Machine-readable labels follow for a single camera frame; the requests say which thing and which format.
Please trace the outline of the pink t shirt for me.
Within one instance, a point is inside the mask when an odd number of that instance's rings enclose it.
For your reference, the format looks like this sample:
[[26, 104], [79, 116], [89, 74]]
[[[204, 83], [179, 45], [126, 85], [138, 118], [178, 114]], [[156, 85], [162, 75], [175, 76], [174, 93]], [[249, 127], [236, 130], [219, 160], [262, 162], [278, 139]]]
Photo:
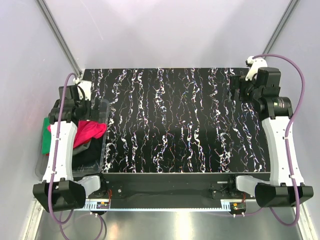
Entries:
[[106, 123], [96, 121], [79, 121], [77, 133], [75, 135], [73, 148], [89, 142], [92, 138], [99, 139], [107, 131]]

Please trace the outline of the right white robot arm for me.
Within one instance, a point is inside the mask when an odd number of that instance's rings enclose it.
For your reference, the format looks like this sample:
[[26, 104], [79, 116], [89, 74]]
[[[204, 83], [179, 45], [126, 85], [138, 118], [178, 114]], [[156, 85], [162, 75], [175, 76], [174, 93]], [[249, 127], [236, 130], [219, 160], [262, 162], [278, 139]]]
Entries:
[[230, 77], [230, 98], [238, 93], [239, 100], [252, 103], [258, 113], [268, 146], [270, 178], [264, 181], [240, 175], [227, 185], [227, 192], [235, 199], [248, 193], [261, 208], [294, 207], [314, 195], [298, 166], [292, 127], [288, 125], [293, 115], [292, 103], [279, 95], [280, 79], [281, 72], [274, 67], [260, 67], [252, 80], [244, 75]]

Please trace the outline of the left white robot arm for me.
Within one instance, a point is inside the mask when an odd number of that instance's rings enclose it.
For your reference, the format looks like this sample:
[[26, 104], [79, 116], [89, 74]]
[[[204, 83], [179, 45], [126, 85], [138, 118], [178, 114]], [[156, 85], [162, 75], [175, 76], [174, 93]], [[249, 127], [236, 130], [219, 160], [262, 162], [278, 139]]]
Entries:
[[91, 107], [89, 95], [82, 83], [59, 87], [60, 98], [45, 120], [48, 162], [32, 193], [48, 213], [81, 209], [91, 195], [103, 198], [108, 193], [101, 163], [109, 102]]

